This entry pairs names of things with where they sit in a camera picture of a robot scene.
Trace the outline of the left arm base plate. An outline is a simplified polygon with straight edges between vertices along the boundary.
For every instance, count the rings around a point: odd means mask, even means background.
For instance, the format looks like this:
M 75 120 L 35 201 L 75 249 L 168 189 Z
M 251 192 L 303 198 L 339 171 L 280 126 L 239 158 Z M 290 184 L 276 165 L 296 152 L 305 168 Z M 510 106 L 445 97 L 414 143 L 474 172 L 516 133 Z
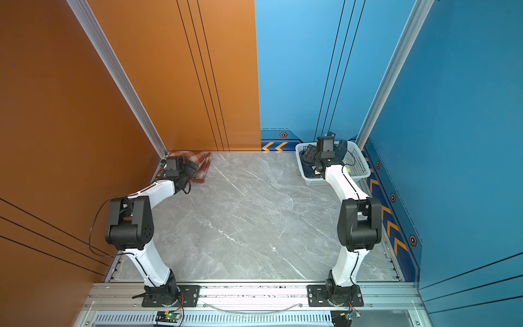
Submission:
M 144 294 L 142 300 L 143 307 L 158 307 L 158 308 L 194 308 L 197 306 L 200 297 L 199 285 L 182 285 L 177 286 L 172 291 L 168 291 L 164 287 L 156 287 Z

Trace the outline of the white plastic laundry basket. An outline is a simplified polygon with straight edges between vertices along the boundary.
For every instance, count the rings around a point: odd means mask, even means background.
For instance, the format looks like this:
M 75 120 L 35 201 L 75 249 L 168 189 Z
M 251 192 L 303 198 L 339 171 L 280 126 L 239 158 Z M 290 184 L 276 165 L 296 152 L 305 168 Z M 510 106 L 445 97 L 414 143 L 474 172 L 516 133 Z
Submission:
M 316 175 L 312 172 L 312 167 L 305 166 L 301 162 L 300 154 L 309 144 L 316 145 L 316 143 L 299 143 L 295 146 L 296 160 L 298 162 L 298 169 L 301 177 L 305 181 L 305 185 L 309 187 L 328 185 L 327 181 L 322 179 L 320 175 Z M 369 165 L 356 143 L 352 141 L 347 142 L 347 152 L 343 158 L 343 162 L 346 165 L 351 166 L 351 172 L 349 175 L 355 182 L 370 176 Z

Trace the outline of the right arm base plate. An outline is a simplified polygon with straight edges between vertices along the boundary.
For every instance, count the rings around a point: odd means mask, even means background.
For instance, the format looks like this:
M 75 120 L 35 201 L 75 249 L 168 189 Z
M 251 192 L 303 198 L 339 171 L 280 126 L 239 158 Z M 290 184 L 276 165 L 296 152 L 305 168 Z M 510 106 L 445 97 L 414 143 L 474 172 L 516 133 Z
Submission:
M 350 287 L 308 285 L 310 307 L 363 307 L 364 299 L 358 285 Z

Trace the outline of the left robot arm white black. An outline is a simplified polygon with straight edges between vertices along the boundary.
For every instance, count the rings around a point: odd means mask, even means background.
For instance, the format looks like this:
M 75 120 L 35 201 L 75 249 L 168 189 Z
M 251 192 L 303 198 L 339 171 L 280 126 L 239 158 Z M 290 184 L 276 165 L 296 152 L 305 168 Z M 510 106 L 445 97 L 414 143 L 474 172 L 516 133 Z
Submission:
M 142 276 L 144 306 L 181 307 L 183 293 L 153 241 L 153 208 L 178 192 L 188 194 L 200 166 L 178 156 L 167 158 L 163 167 L 159 179 L 144 189 L 110 200 L 105 239 L 120 255 L 127 256 Z

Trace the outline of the dark blue denim skirt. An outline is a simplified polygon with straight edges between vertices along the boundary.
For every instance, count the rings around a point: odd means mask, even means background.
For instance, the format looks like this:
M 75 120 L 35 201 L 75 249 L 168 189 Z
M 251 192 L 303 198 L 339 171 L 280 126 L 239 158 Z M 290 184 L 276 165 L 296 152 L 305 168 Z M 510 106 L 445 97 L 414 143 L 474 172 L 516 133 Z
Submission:
M 312 172 L 325 177 L 328 167 L 343 165 L 343 158 L 347 152 L 347 140 L 336 144 L 333 138 L 319 137 L 316 147 L 320 151 L 320 160 L 312 167 Z

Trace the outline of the red plaid skirt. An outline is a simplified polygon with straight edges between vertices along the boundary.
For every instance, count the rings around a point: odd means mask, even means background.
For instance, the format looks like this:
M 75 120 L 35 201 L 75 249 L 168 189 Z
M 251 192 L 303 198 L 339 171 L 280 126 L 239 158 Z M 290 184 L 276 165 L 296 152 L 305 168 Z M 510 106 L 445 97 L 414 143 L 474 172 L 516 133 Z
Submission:
M 196 163 L 199 170 L 191 179 L 192 183 L 202 184 L 206 180 L 207 172 L 211 167 L 212 153 L 209 151 L 170 151 L 168 158 L 183 157 Z

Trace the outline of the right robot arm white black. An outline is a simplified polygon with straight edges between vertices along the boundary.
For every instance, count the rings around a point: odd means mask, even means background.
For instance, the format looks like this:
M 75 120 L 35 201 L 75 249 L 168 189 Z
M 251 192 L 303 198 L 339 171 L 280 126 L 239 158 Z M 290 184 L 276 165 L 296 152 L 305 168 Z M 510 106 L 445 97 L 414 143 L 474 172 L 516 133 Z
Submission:
M 357 274 L 366 255 L 382 237 L 381 202 L 367 195 L 352 179 L 349 164 L 336 156 L 342 146 L 343 143 L 335 144 L 335 134 L 329 132 L 300 155 L 300 162 L 318 172 L 340 199 L 339 257 L 324 286 L 307 287 L 311 307 L 362 307 Z

